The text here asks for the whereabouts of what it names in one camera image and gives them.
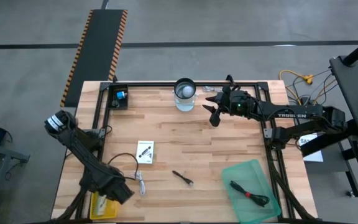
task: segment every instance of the white cord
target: white cord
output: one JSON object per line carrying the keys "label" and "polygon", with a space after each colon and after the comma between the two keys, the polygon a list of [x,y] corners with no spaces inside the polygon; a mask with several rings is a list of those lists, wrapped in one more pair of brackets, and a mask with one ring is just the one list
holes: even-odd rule
{"label": "white cord", "polygon": [[209,91],[215,91],[215,92],[222,92],[222,90],[221,89],[219,89],[219,88],[213,88],[213,87],[210,87],[210,86],[204,86],[203,87],[203,91],[205,91],[205,92],[209,92]]}
{"label": "white cord", "polygon": [[141,171],[137,171],[135,179],[139,180],[139,193],[141,196],[144,196],[146,194],[146,186],[144,185]]}

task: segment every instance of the white paper sheet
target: white paper sheet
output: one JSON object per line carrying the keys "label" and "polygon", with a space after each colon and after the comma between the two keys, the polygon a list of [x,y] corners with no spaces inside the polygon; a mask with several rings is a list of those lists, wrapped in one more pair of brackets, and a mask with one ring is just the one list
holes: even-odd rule
{"label": "white paper sheet", "polygon": [[[302,146],[315,138],[317,138],[317,133],[304,135],[299,138],[299,145]],[[323,155],[321,151],[318,151],[304,157],[303,160],[307,162],[323,162]]]}
{"label": "white paper sheet", "polygon": [[154,155],[153,141],[138,141],[136,159],[139,164],[152,164]]}

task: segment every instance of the hazard stripe tape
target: hazard stripe tape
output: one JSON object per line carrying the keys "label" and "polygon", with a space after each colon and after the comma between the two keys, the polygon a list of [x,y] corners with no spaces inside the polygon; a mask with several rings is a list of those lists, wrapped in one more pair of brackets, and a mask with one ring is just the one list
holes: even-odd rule
{"label": "hazard stripe tape", "polygon": [[62,99],[60,100],[60,107],[64,107],[64,106],[65,106],[66,96],[67,96],[67,93],[68,93],[68,89],[69,89],[69,87],[70,87],[71,79],[73,78],[73,75],[74,75],[74,70],[75,70],[75,67],[76,67],[76,65],[77,65],[78,58],[80,57],[80,52],[81,52],[81,49],[82,49],[82,45],[84,44],[84,38],[85,38],[85,35],[86,35],[86,31],[88,30],[90,20],[91,20],[91,18],[92,18],[92,13],[93,13],[93,10],[91,10],[91,11],[89,12],[88,18],[87,18],[87,20],[86,20],[84,32],[82,33],[80,43],[78,44],[78,48],[77,48],[77,51],[76,51],[76,53],[75,53],[75,58],[74,58],[73,66],[71,66],[70,73],[69,73],[68,78],[67,78],[65,91],[63,92]]}
{"label": "hazard stripe tape", "polygon": [[114,76],[116,75],[118,56],[119,56],[119,51],[121,49],[122,40],[124,39],[124,31],[125,31],[125,25],[127,23],[127,16],[128,16],[128,10],[123,10],[121,15],[121,22],[119,24],[119,29],[118,29],[116,45],[114,46],[114,52],[112,53],[109,78],[108,78],[109,81],[112,81]]}

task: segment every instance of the yellow box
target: yellow box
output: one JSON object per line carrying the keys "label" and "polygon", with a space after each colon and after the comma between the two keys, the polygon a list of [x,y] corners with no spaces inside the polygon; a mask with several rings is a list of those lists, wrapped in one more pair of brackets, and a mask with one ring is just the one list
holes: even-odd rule
{"label": "yellow box", "polygon": [[92,220],[100,220],[100,219],[107,219],[107,218],[116,218],[117,217],[118,202],[108,200],[108,199],[107,199],[107,202],[106,202],[106,209],[104,211],[104,215],[97,215],[96,214],[96,209],[98,207],[98,197],[99,197],[98,192],[92,193],[90,219],[92,219]]}

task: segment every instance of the small black box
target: small black box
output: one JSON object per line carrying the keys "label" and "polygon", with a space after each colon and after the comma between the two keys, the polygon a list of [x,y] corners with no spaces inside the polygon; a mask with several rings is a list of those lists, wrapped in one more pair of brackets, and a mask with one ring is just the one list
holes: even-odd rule
{"label": "small black box", "polygon": [[112,110],[128,109],[128,85],[112,83],[109,85],[109,108]]}

